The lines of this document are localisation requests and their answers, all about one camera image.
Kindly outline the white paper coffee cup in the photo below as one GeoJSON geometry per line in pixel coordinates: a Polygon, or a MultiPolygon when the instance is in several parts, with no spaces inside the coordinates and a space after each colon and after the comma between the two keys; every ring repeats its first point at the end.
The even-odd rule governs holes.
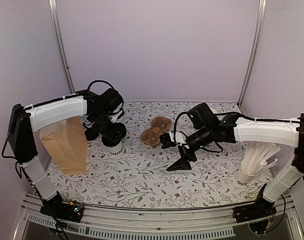
{"type": "Polygon", "coordinates": [[[107,146],[106,149],[108,150],[108,152],[112,155],[118,155],[121,153],[122,151],[122,143],[119,142],[117,145],[115,146],[107,146]]]}

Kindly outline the brown cardboard cup carrier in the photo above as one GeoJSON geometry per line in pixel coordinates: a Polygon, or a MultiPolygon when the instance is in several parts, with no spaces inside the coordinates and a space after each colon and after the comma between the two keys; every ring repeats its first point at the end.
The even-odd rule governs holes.
{"type": "Polygon", "coordinates": [[[140,141],[152,148],[160,144],[160,136],[169,131],[172,120],[163,116],[158,116],[151,121],[150,128],[144,130],[140,135],[140,141]]]}

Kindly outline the brown paper bag white handles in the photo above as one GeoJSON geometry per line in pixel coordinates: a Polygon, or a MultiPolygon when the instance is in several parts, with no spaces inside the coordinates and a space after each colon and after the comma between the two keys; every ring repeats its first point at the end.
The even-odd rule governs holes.
{"type": "Polygon", "coordinates": [[[40,130],[40,139],[63,175],[84,175],[87,171],[87,139],[78,117],[40,130]]]}

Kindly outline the black plastic cup lid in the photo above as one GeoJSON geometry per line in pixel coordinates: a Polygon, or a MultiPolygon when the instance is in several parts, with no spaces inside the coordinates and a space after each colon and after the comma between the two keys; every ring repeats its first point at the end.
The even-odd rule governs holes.
{"type": "Polygon", "coordinates": [[[121,142],[121,140],[122,140],[121,137],[116,137],[115,139],[110,140],[107,137],[102,136],[102,144],[108,148],[113,148],[117,146],[121,142]]]}

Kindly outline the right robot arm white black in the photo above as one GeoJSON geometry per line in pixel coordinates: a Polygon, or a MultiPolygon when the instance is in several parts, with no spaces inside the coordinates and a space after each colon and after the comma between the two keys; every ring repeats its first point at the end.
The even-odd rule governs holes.
{"type": "Polygon", "coordinates": [[[294,148],[294,157],[261,190],[257,202],[251,206],[254,218],[261,218],[285,191],[304,176],[304,113],[299,118],[252,118],[238,112],[213,112],[206,103],[200,103],[185,112],[193,123],[195,133],[186,136],[176,129],[160,137],[162,148],[178,147],[180,159],[168,171],[190,170],[195,152],[211,143],[267,143],[294,148]]]}

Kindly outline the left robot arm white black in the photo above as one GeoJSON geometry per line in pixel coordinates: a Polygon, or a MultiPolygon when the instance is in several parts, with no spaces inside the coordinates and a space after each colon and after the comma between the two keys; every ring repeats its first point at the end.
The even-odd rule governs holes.
{"type": "Polygon", "coordinates": [[[47,210],[55,217],[62,217],[66,206],[60,202],[62,198],[39,160],[34,133],[63,120],[86,116],[91,124],[86,136],[95,139],[101,135],[108,148],[120,146],[126,135],[125,125],[117,121],[124,114],[124,100],[119,92],[112,85],[102,94],[90,89],[87,87],[38,104],[16,104],[12,108],[3,149],[10,146],[13,155],[8,158],[20,166],[19,173],[26,175],[38,195],[47,201],[47,210]]]}

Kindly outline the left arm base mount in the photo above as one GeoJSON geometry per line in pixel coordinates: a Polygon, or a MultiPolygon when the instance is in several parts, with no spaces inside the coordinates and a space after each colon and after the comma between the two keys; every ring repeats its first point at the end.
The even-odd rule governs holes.
{"type": "Polygon", "coordinates": [[[80,223],[83,217],[84,206],[77,201],[65,203],[62,201],[44,201],[40,213],[54,219],[80,223]]]}

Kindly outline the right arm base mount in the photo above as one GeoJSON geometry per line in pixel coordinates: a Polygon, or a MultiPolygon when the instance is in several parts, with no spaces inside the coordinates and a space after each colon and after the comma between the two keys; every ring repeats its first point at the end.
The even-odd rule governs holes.
{"type": "Polygon", "coordinates": [[[262,235],[268,232],[275,220],[275,214],[274,203],[259,198],[254,203],[235,207],[232,216],[237,223],[247,222],[254,234],[262,235]]]}

